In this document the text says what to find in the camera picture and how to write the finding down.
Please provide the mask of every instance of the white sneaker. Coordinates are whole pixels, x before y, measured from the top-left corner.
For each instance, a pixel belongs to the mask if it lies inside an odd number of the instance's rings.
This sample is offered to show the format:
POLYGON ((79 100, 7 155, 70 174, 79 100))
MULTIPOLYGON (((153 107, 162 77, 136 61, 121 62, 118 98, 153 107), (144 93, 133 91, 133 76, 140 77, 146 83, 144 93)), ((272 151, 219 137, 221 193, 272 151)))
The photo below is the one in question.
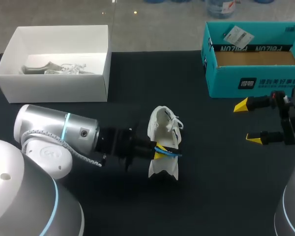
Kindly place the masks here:
POLYGON ((92 72, 84 71, 86 64, 79 65, 79 64, 62 64, 61 70, 46 70, 45 75, 93 75, 92 72))
POLYGON ((21 67, 20 74, 24 75, 33 75, 33 74, 45 74, 45 75, 58 75, 58 74, 64 74, 64 75, 79 75, 79 74, 87 74, 91 75, 94 73, 86 72, 84 71, 84 68, 86 67, 85 64, 79 65, 79 64, 62 64, 57 65, 52 62, 48 62, 43 67, 27 67, 23 65, 21 67))
MULTIPOLYGON (((179 129, 183 129, 183 124, 178 117, 168 107, 158 106, 152 112, 147 135, 151 141, 162 146, 178 149, 181 142, 179 129)), ((161 171, 167 171, 178 180, 178 156, 170 157, 156 152, 149 166, 148 177, 161 171)))
POLYGON ((46 70, 62 70, 63 67, 60 65, 56 65, 52 62, 48 62, 46 65, 42 67, 27 67, 22 65, 20 74, 22 75, 43 75, 46 70))

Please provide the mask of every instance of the black tabletop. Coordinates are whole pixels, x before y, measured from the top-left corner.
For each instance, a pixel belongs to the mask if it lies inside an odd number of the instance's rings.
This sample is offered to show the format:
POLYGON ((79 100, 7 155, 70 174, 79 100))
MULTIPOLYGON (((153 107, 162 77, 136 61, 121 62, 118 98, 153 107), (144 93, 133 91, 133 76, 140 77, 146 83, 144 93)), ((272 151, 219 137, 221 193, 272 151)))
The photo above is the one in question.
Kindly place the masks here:
MULTIPOLYGON (((153 109, 166 105, 184 123, 179 181, 148 178, 149 161, 123 171, 74 160, 63 185, 79 200, 85 236, 274 236, 273 217, 295 167, 295 146, 262 146, 248 131, 280 131, 277 111, 234 114, 241 99, 211 99, 200 52, 113 53, 107 103, 40 106, 96 118, 102 126, 140 121, 147 138, 153 109)), ((17 147, 13 125, 22 104, 0 91, 0 139, 17 147)))

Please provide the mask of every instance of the cable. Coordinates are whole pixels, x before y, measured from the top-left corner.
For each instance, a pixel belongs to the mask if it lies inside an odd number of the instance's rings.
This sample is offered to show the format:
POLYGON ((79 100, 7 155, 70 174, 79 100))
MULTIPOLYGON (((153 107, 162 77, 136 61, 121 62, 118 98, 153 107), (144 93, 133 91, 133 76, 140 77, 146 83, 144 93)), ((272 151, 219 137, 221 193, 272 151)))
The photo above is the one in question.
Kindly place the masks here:
POLYGON ((22 136, 21 136, 21 146, 22 146, 22 151, 23 148, 25 148, 25 146, 23 147, 24 143, 26 143, 25 141, 25 137, 31 134, 40 134, 49 138, 52 138, 54 141, 56 141, 59 145, 63 146, 65 149, 67 149, 73 156, 76 156, 86 162, 89 162, 90 164, 93 164, 95 166, 98 167, 102 167, 102 164, 99 163, 98 161, 94 161, 91 160, 81 154, 79 154, 76 150, 74 150, 66 141, 62 140, 59 136, 52 134, 50 132, 47 131, 43 131, 43 130, 29 130, 26 131, 22 136))

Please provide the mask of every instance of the gray floor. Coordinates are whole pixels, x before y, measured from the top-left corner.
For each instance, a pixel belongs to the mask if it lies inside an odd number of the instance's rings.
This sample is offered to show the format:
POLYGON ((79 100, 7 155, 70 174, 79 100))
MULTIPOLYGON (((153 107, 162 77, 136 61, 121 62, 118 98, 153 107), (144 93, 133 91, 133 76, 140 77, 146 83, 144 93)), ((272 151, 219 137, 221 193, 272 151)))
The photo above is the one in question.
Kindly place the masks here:
MULTIPOLYGON (((216 19, 207 15, 201 0, 0 0, 0 53, 17 26, 103 24, 110 27, 115 52, 198 50, 205 21, 211 20, 216 19)), ((227 20, 295 21, 295 0, 242 0, 227 20)))

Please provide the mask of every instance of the cardboard box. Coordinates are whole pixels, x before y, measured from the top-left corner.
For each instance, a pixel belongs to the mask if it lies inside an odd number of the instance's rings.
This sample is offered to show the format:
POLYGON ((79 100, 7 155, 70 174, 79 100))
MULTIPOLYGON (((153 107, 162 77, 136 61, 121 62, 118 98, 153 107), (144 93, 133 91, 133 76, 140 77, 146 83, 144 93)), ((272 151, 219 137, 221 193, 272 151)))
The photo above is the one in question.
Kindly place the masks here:
POLYGON ((295 22, 207 22, 201 55, 213 98, 295 88, 295 22), (234 26, 254 36, 243 49, 224 40, 234 26))
POLYGON ((107 101, 111 47, 108 26, 18 27, 0 61, 9 103, 107 101), (94 75, 22 75, 22 65, 86 64, 94 75))

